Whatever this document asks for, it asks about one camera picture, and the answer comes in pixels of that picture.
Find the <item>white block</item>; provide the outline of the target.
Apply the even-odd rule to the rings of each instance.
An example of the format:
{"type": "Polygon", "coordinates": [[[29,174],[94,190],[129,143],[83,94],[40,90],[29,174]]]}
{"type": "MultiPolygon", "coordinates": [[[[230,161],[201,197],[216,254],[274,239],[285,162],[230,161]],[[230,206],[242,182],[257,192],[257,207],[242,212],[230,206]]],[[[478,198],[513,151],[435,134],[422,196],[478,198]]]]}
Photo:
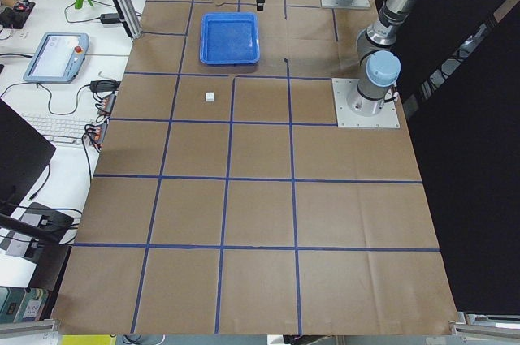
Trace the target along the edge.
{"type": "Polygon", "coordinates": [[[213,92],[208,92],[205,94],[206,102],[213,102],[215,100],[215,94],[213,92]]]}

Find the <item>blue plastic tray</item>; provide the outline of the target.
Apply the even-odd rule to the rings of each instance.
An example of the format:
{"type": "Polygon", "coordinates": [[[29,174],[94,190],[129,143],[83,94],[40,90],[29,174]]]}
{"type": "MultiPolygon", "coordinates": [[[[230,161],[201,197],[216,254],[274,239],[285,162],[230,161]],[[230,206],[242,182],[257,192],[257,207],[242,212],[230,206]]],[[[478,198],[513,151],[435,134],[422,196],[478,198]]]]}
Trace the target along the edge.
{"type": "Polygon", "coordinates": [[[207,65],[252,65],[260,59],[258,17],[210,12],[201,18],[199,58],[207,65]]]}

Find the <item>black power adapter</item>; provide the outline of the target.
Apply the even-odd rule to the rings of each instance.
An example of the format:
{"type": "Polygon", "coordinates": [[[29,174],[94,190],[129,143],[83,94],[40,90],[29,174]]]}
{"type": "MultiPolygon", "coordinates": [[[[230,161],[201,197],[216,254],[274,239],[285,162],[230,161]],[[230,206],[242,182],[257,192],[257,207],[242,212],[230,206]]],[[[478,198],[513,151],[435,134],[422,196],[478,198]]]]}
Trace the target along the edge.
{"type": "Polygon", "coordinates": [[[121,22],[117,13],[100,14],[99,19],[102,24],[118,24],[121,22]]]}

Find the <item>near blue teach pendant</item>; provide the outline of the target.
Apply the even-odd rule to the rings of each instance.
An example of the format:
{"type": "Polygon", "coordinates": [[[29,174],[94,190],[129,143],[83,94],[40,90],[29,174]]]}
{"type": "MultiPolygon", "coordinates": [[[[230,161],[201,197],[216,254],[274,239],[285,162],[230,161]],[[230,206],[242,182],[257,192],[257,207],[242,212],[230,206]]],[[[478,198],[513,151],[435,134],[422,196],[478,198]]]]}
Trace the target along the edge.
{"type": "Polygon", "coordinates": [[[89,43],[89,35],[82,32],[45,33],[24,73],[24,81],[71,83],[85,60],[89,43]]]}

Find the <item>brown paper table cover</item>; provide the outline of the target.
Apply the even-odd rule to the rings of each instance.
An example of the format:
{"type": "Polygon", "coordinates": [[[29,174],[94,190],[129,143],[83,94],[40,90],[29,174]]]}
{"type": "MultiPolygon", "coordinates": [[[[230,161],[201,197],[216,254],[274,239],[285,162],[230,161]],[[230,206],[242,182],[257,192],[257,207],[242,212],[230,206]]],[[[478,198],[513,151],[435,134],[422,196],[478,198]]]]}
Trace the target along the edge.
{"type": "Polygon", "coordinates": [[[202,63],[202,16],[254,9],[147,0],[54,307],[62,332],[447,334],[405,119],[336,122],[332,79],[357,75],[375,9],[266,0],[257,64],[202,63]]]}

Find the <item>white keyboard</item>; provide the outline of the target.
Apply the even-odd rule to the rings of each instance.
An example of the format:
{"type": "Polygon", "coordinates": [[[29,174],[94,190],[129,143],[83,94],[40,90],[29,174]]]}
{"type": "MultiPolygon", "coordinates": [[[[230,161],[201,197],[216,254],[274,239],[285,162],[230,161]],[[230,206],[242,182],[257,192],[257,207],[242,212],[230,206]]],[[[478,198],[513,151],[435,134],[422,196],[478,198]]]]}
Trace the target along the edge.
{"type": "Polygon", "coordinates": [[[94,124],[90,119],[77,117],[33,113],[22,113],[21,116],[50,143],[62,146],[81,146],[85,126],[94,124]]]}

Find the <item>black monitor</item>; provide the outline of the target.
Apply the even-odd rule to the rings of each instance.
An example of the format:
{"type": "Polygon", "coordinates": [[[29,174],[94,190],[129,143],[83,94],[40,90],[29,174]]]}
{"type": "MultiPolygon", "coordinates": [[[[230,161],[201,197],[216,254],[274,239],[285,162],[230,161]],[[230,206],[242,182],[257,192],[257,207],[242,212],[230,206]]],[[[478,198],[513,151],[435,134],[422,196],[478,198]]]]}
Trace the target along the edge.
{"type": "Polygon", "coordinates": [[[1,214],[11,216],[54,156],[55,147],[1,101],[1,214]]]}

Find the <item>black monitor stand base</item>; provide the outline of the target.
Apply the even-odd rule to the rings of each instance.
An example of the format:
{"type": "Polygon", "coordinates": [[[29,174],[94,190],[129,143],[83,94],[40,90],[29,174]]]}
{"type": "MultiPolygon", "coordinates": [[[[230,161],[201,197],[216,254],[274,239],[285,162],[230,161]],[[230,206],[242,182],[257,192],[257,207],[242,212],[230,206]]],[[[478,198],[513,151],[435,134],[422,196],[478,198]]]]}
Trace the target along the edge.
{"type": "Polygon", "coordinates": [[[1,214],[2,228],[48,243],[59,243],[73,222],[73,217],[37,202],[25,210],[21,219],[1,214]]]}

